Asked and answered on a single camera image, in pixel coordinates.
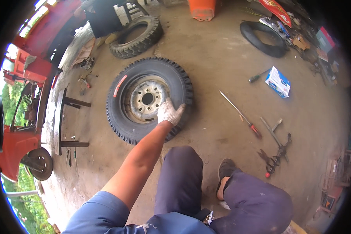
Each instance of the blue and white box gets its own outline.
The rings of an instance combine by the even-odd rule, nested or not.
[[[272,87],[281,98],[289,97],[290,81],[274,66],[270,70],[265,82]]]

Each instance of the blue shirt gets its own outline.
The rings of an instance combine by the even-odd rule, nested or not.
[[[73,214],[63,233],[215,234],[200,220],[177,212],[154,215],[139,226],[125,226],[129,213],[127,206],[116,196],[99,191]]]

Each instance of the black rubber tire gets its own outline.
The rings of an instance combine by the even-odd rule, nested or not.
[[[146,24],[147,29],[134,40],[125,43],[126,36],[131,30],[141,24]],[[163,34],[160,21],[155,16],[145,15],[127,23],[120,37],[109,45],[110,52],[117,58],[133,58],[156,44]]]
[[[285,41],[276,31],[271,29],[269,26],[266,26],[260,22],[243,21],[240,25],[240,30],[246,40],[248,40],[253,46],[266,53],[267,55],[275,58],[280,58],[285,55],[287,47]],[[262,31],[272,35],[276,41],[276,45],[273,46],[264,44],[254,34],[254,30]]]
[[[173,101],[175,109],[178,109],[182,103],[186,103],[186,110],[182,115],[181,121],[177,126],[172,128],[165,138],[165,142],[174,138],[181,131],[191,110],[193,100],[192,84],[187,73],[177,63],[166,58],[156,57],[143,58],[131,63],[125,70],[120,72],[116,80],[112,83],[106,105],[109,125],[119,138],[129,144],[136,145],[144,136],[152,131],[158,123],[157,119],[145,124],[133,122],[126,116],[123,110],[126,89],[135,80],[143,75],[149,74],[162,77],[166,81],[169,87],[170,98]],[[127,75],[127,77],[121,83],[117,91],[117,96],[113,97],[118,82],[120,82],[125,75]]]
[[[28,154],[29,158],[38,158],[43,157],[44,162],[46,163],[46,168],[44,169],[43,173],[36,171],[29,167],[30,173],[40,181],[48,179],[52,175],[53,171],[53,161],[51,155],[49,155],[48,151],[45,148],[38,148],[33,149]]]

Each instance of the orange bucket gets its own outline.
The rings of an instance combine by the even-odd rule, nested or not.
[[[215,15],[216,0],[189,0],[191,16],[198,21],[210,21]]]

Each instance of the concrete floor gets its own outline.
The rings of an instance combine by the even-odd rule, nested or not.
[[[62,61],[64,72],[51,92],[43,130],[43,141],[48,143],[46,147],[54,161],[52,176],[42,182],[43,199],[60,230],[64,230],[70,216],[114,175],[133,148],[110,128],[105,101],[111,83],[121,70],[135,60],[151,56],[177,62],[192,81],[192,115],[185,128],[164,144],[161,156],[173,146],[194,147],[204,161],[203,206],[213,208],[216,218],[227,213],[217,204],[215,189],[218,165],[230,157],[244,172],[289,193],[295,208],[293,220],[300,226],[312,217],[321,198],[318,180],[325,171],[326,159],[338,154],[347,139],[348,98],[339,87],[325,87],[321,76],[314,77],[309,69],[311,65],[295,50],[277,59],[249,44],[241,35],[239,24],[243,20],[258,21],[259,17],[241,11],[241,6],[248,3],[226,3],[212,21],[199,22],[190,17],[187,5],[164,8],[157,2],[149,2],[145,8],[159,17],[165,32],[160,42],[144,54],[127,60],[113,57],[106,44],[94,49],[96,64],[92,74],[99,77],[89,79],[92,88],[85,91],[85,84],[78,82],[78,77],[86,71],[71,69],[70,64],[92,34],[87,25],[76,35]],[[289,98],[281,99],[263,78],[248,83],[249,77],[271,66],[276,66],[290,80]],[[55,96],[66,87],[68,97],[91,102],[91,108],[64,108],[64,139],[76,135],[77,140],[90,143],[88,148],[77,149],[78,172],[74,161],[71,168],[65,164],[66,148],[62,156],[55,155],[52,143]],[[256,125],[262,140],[256,139],[247,124],[240,121],[239,114],[218,90]],[[277,144],[260,116],[269,125],[283,118],[276,130],[281,142],[285,143],[287,133],[292,134],[293,142],[287,151],[290,163],[282,160],[271,179],[265,178],[265,162],[257,151],[261,148],[268,155],[275,155]],[[131,210],[128,223],[140,225],[153,215],[160,169],[158,162]]]

